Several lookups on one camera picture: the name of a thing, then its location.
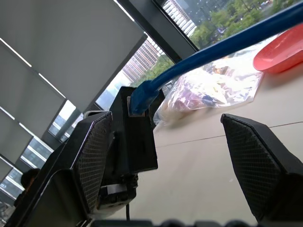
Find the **wire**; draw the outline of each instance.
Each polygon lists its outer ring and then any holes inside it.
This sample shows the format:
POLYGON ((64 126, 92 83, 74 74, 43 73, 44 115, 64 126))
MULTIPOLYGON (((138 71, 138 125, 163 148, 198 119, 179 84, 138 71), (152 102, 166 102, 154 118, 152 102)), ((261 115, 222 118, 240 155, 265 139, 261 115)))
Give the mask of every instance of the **wire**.
POLYGON ((130 221, 130 215, 129 215, 129 204, 126 205, 126 220, 130 221))

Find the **black mesh grille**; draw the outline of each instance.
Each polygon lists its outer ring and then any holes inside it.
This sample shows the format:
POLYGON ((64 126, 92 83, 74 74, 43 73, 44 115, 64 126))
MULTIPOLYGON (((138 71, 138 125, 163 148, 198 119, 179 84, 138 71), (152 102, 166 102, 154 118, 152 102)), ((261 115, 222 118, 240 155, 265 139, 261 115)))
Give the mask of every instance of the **black mesh grille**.
POLYGON ((280 168, 250 127, 227 118, 223 125, 241 189, 251 212, 261 219, 280 180, 280 168))
POLYGON ((90 211, 96 205, 105 169, 110 123, 111 114, 103 116, 95 123, 76 164, 76 171, 90 211))

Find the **transparent plastic bag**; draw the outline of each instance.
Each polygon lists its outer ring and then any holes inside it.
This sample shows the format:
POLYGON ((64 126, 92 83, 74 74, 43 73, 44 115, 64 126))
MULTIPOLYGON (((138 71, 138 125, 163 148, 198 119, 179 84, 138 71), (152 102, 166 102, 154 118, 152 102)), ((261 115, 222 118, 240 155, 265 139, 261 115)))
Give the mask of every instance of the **transparent plastic bag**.
POLYGON ((182 75, 158 108, 155 124, 174 122, 204 107, 252 102, 262 78, 262 72, 253 68, 253 58, 269 41, 182 75))

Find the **red tray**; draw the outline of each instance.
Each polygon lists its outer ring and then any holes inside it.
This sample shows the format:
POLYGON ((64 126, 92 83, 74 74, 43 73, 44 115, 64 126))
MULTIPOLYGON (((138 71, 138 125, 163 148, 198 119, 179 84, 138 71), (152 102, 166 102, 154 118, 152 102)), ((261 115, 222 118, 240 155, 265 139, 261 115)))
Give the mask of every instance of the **red tray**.
POLYGON ((284 32, 254 58, 256 70, 278 73, 303 62, 303 24, 284 32))

